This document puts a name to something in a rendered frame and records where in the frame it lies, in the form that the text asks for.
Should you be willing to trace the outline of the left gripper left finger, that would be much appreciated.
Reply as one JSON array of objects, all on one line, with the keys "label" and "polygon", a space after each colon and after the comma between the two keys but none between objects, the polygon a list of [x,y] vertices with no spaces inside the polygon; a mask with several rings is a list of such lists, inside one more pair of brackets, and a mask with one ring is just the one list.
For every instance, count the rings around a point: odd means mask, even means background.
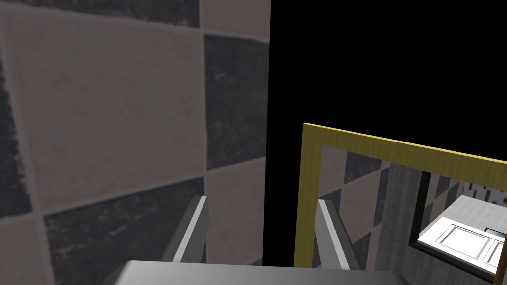
[{"label": "left gripper left finger", "polygon": [[201,263],[208,227],[207,196],[196,195],[190,200],[161,262]]}]

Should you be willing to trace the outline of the yellow wood framed mirror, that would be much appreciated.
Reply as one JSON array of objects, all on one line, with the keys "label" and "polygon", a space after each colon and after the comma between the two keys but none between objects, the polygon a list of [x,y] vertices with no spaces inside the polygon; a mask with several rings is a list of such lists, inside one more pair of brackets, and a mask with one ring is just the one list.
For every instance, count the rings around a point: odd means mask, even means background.
[{"label": "yellow wood framed mirror", "polygon": [[322,147],[388,161],[422,171],[507,190],[507,162],[462,152],[304,124],[299,171],[294,266],[309,268],[313,261],[314,222],[317,209]]}]

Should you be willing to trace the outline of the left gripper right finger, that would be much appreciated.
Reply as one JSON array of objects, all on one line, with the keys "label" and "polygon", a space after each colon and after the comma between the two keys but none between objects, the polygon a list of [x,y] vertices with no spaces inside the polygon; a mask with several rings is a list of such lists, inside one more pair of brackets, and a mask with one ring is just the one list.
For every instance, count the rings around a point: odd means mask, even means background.
[{"label": "left gripper right finger", "polygon": [[317,201],[314,228],[321,268],[360,269],[349,235],[331,200]]}]

